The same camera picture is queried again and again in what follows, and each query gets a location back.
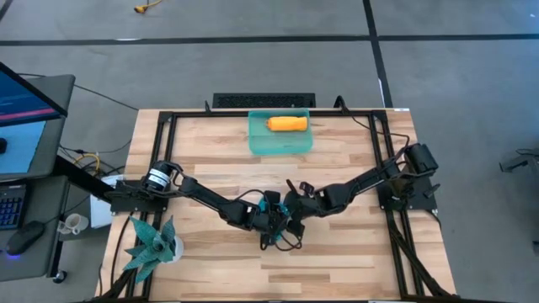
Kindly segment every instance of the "wooden tabletop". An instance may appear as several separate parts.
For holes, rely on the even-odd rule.
[[[138,113],[125,167],[129,179],[147,173],[158,113],[157,109]],[[391,132],[416,141],[409,111],[388,110],[387,115]],[[358,120],[368,125],[366,119]],[[247,118],[181,118],[172,161],[230,199],[248,189],[285,194],[287,178],[296,186],[307,181],[316,188],[343,183],[376,165],[370,132],[350,118],[311,118],[313,148],[294,156],[252,155],[247,126]],[[161,159],[167,133],[165,126]],[[393,137],[393,142],[396,150],[404,144],[399,137]],[[245,199],[257,203],[260,197],[254,193]],[[190,199],[172,199],[163,222],[171,215],[184,241],[184,256],[177,263],[157,266],[150,300],[400,298],[386,218],[374,189],[357,196],[341,214],[304,220],[303,248],[291,252],[274,247],[260,251],[259,234],[227,225],[216,212]],[[102,269],[104,292],[109,289],[112,257],[126,216],[116,216],[110,229]],[[425,211],[409,211],[409,216],[419,259],[443,288],[454,292],[438,223]],[[115,279],[131,259],[123,250],[133,247],[135,237],[130,223],[120,244]],[[413,293],[408,261],[403,260],[408,292]],[[141,293],[141,285],[136,294]]]

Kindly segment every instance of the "teal plastic tray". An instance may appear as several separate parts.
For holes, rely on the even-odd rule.
[[[271,131],[266,121],[271,117],[307,117],[305,131]],[[248,115],[249,149],[255,155],[282,155],[309,152],[312,148],[309,109],[252,110]]]

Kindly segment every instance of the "black keyboard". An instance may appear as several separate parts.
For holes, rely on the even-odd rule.
[[[315,108],[314,93],[214,93],[214,109]]]
[[[20,228],[24,220],[26,184],[0,186],[0,230]]]

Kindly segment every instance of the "computer screen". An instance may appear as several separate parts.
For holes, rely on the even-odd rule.
[[[0,126],[51,120],[63,114],[57,104],[0,63]]]

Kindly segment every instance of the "potted plant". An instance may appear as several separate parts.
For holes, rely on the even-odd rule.
[[[139,283],[147,278],[159,263],[174,263],[179,260],[184,251],[184,244],[176,236],[173,217],[163,225],[161,232],[145,221],[130,217],[135,227],[136,236],[142,245],[126,249],[134,258],[124,267],[124,270],[141,267],[136,275]]]

